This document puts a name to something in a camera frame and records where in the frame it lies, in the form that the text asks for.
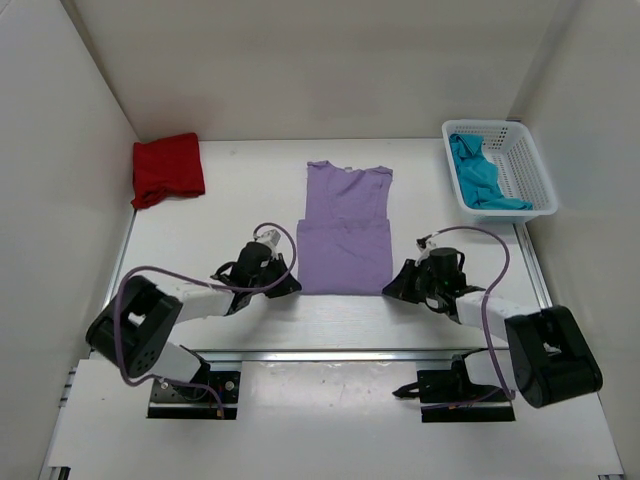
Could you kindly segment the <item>teal t shirt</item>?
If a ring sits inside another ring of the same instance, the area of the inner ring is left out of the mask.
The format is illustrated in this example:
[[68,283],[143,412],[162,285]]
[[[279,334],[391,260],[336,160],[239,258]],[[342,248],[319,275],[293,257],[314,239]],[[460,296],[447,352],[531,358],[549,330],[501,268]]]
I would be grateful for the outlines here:
[[530,202],[506,197],[499,186],[499,170],[482,152],[484,138],[451,134],[449,145],[461,194],[467,207],[477,210],[532,210]]

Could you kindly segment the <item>red t shirt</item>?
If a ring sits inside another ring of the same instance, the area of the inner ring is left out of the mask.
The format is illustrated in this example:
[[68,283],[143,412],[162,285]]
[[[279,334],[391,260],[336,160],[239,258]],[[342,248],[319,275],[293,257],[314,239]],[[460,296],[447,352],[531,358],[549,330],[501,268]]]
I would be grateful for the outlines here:
[[135,210],[150,208],[169,197],[197,198],[206,192],[196,133],[136,142],[132,164],[131,204]]

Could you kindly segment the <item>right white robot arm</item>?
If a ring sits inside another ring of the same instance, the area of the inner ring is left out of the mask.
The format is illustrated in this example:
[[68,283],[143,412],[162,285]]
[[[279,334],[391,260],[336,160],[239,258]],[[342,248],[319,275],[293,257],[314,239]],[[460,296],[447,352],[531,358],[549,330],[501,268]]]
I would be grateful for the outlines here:
[[518,392],[534,408],[598,392],[601,369],[572,312],[564,306],[535,308],[470,285],[465,256],[451,247],[405,261],[383,288],[384,296],[423,304],[451,321],[499,338],[507,350],[483,347],[455,356],[452,386],[459,403],[500,401]]

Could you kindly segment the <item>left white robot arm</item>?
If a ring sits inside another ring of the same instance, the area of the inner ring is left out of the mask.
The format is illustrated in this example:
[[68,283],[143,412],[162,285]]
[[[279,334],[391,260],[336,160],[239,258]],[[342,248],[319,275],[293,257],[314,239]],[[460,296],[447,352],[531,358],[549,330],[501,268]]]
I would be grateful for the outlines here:
[[161,289],[136,268],[89,326],[88,345],[116,365],[129,384],[152,378],[194,401],[213,391],[210,366],[195,352],[169,341],[173,328],[207,317],[228,317],[253,297],[279,298],[301,290],[277,251],[280,233],[256,234],[235,261],[223,264],[213,281]]

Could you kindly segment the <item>purple t shirt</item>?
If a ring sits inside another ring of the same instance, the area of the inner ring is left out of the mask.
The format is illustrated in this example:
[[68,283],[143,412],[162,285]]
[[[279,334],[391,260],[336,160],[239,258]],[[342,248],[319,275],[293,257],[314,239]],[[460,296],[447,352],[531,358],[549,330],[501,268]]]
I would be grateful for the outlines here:
[[306,295],[377,296],[392,279],[387,215],[393,170],[307,164],[297,224],[298,278]]

